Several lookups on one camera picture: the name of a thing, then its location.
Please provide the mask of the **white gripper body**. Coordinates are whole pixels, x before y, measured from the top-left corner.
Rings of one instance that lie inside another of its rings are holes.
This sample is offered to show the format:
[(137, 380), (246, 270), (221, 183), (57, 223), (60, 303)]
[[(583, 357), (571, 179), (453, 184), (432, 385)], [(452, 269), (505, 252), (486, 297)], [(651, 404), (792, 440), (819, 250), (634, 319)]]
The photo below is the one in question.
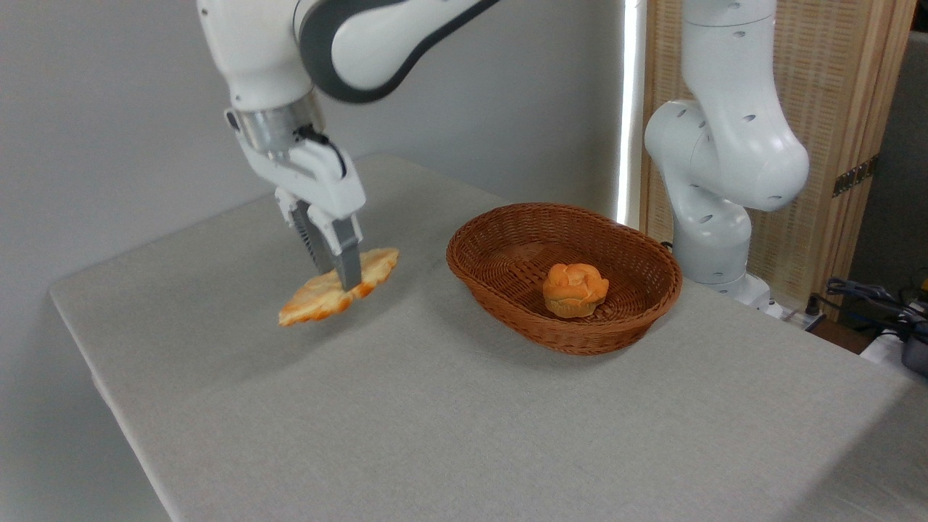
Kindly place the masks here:
[(242, 138), (241, 148), (260, 178), (318, 206), (334, 219), (350, 217), (367, 201), (351, 159), (341, 161), (332, 146), (304, 140), (286, 153), (272, 155), (256, 151)]

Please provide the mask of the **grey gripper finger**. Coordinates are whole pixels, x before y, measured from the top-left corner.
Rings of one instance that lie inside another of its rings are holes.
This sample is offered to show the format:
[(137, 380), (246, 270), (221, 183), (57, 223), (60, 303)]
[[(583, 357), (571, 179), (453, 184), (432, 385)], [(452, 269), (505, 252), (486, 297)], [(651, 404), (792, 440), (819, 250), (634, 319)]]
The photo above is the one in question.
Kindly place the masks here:
[(319, 228), (328, 242), (331, 260), (344, 291), (350, 291), (362, 281), (360, 261), (360, 232), (357, 216), (338, 219), (322, 211), (316, 205), (310, 205), (308, 211), (311, 221)]
[(329, 254), (328, 242), (309, 217), (310, 204), (285, 191), (284, 188), (276, 188), (274, 196), (283, 218), (289, 227), (297, 231), (319, 274), (335, 270), (334, 261), (331, 260)]

